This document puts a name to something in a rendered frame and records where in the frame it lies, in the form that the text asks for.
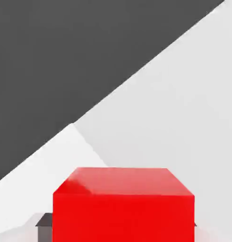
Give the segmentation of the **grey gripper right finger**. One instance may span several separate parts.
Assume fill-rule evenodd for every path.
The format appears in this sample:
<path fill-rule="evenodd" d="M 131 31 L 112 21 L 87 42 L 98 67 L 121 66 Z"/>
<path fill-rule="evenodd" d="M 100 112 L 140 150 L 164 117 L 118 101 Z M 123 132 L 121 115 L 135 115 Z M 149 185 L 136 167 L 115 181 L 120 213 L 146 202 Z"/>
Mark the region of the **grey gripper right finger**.
<path fill-rule="evenodd" d="M 214 232 L 209 231 L 195 224 L 195 240 L 194 242 L 222 242 L 222 239 Z"/>

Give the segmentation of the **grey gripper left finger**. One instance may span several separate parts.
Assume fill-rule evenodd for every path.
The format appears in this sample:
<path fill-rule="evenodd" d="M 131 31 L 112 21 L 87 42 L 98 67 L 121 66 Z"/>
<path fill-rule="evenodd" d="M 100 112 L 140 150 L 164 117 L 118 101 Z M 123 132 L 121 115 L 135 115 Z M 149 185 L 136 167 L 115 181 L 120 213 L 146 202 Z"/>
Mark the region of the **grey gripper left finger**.
<path fill-rule="evenodd" d="M 0 242 L 52 242 L 52 216 L 35 213 L 27 222 L 0 234 Z"/>

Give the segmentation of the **small red cube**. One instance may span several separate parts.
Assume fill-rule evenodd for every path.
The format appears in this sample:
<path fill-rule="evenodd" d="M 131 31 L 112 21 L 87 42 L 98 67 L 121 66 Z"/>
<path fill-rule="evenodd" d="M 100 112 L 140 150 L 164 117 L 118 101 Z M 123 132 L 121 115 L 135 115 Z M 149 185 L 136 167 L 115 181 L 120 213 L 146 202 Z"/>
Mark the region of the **small red cube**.
<path fill-rule="evenodd" d="M 54 192 L 52 242 L 195 242 L 195 197 L 166 168 L 77 168 Z"/>

